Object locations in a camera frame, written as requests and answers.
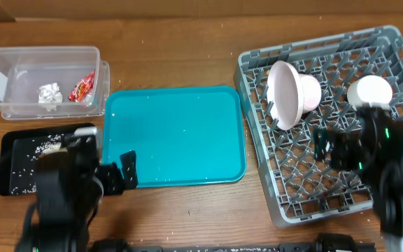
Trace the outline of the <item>pink round plate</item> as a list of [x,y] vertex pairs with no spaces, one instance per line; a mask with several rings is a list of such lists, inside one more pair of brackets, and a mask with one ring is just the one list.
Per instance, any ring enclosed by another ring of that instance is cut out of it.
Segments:
[[273,104],[271,116],[277,119],[279,129],[291,129],[303,112],[304,92],[298,71],[287,62],[277,61],[270,68],[267,85],[268,100]]

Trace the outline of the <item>foil ball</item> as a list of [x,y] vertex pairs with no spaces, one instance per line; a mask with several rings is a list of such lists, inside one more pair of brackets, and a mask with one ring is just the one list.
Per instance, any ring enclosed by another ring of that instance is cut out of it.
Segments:
[[62,101],[63,96],[57,83],[42,85],[39,88],[38,103],[46,111],[55,111],[57,104],[61,104]]

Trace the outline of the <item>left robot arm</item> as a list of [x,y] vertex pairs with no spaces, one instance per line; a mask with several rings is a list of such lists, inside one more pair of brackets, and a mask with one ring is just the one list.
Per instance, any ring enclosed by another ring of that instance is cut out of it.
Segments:
[[26,212],[16,251],[128,251],[122,239],[89,246],[89,226],[103,197],[136,189],[135,151],[122,154],[119,164],[101,164],[96,127],[79,128],[40,156],[34,183],[36,202]]

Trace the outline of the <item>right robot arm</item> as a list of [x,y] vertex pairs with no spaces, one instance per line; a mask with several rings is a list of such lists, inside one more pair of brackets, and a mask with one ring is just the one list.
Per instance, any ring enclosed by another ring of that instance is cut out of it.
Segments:
[[314,131],[314,158],[329,158],[331,169],[353,172],[369,187],[386,245],[403,251],[403,121],[370,105],[356,115],[360,132]]

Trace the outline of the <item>white small bowl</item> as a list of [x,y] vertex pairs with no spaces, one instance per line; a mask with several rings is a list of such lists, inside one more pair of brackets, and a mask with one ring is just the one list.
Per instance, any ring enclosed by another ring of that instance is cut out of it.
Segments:
[[380,76],[364,76],[352,83],[347,91],[348,103],[354,108],[369,105],[388,105],[393,90],[387,80]]

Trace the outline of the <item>pink bowl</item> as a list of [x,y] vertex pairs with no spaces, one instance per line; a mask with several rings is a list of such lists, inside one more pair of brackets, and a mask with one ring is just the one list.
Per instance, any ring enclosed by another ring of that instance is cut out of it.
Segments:
[[304,93],[303,112],[307,113],[316,109],[322,97],[321,86],[314,76],[299,75]]

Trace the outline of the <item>red foil snack wrapper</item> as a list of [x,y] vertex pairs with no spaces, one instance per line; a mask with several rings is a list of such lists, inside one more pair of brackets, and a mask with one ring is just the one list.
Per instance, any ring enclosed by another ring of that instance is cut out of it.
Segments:
[[82,78],[80,82],[77,83],[76,86],[72,89],[71,93],[68,96],[68,100],[71,102],[83,101],[94,87],[94,77],[95,71],[92,71],[84,78]]

